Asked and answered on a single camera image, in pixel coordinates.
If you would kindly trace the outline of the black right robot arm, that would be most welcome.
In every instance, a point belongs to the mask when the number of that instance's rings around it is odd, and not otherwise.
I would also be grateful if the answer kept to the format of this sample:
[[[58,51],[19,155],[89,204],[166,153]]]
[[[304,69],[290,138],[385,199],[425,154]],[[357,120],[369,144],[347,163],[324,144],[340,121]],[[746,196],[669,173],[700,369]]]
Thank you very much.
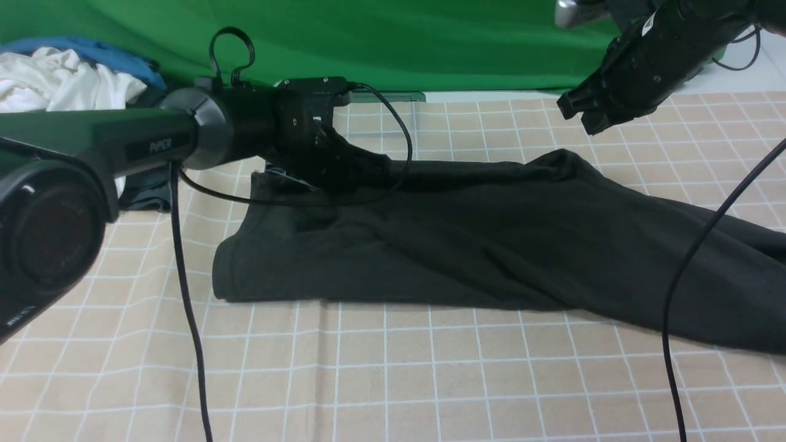
[[[783,1],[666,1],[628,23],[559,111],[589,135],[646,117],[747,28],[784,34],[784,20]]]

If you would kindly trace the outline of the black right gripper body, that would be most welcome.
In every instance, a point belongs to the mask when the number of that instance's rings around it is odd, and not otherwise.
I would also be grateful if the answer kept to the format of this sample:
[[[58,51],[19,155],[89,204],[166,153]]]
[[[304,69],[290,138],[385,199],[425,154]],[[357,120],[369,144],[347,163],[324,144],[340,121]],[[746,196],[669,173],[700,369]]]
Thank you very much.
[[[566,120],[581,115],[589,135],[654,112],[707,59],[707,18],[696,9],[657,9],[607,47],[601,66],[563,93]]]

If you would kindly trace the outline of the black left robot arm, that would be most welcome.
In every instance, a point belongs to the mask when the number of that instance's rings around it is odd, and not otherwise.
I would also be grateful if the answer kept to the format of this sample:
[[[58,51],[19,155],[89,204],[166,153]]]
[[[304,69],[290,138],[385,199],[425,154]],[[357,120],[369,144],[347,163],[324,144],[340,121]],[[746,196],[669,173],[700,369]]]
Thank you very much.
[[[73,289],[116,221],[115,180],[261,157],[321,190],[389,173],[287,88],[182,88],[157,108],[2,115],[2,341]]]

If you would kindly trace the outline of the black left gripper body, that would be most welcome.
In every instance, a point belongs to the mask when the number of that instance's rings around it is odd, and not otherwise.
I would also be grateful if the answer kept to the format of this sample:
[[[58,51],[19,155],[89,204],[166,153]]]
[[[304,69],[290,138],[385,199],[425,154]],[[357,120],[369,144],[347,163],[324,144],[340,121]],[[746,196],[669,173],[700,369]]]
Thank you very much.
[[[389,157],[370,153],[312,118],[303,99],[279,98],[273,165],[325,192],[349,192],[364,182],[389,179]]]

